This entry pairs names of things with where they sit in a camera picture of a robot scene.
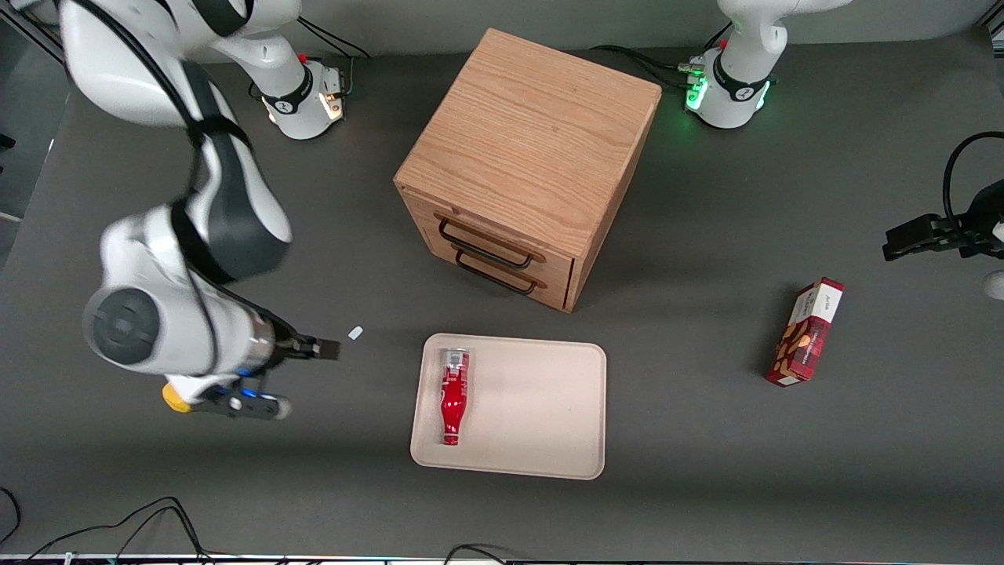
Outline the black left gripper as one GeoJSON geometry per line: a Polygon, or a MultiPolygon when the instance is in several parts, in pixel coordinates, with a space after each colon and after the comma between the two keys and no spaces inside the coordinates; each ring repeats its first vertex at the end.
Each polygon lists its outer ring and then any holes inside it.
{"type": "MultiPolygon", "coordinates": [[[[960,253],[978,253],[978,235],[984,253],[1001,260],[1003,258],[1003,179],[979,190],[971,203],[971,218],[968,213],[944,212],[947,239],[955,244],[960,253]]],[[[885,261],[925,251],[941,251],[943,248],[942,218],[928,213],[913,221],[904,222],[886,230],[883,244],[885,261]]]]}

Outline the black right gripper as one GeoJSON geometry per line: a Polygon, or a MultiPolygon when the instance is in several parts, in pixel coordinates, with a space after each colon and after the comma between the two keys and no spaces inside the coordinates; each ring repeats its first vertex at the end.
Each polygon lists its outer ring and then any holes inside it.
{"type": "Polygon", "coordinates": [[[294,330],[274,328],[274,342],[267,361],[267,372],[291,359],[337,361],[341,343],[320,337],[300,336],[294,330]]]}

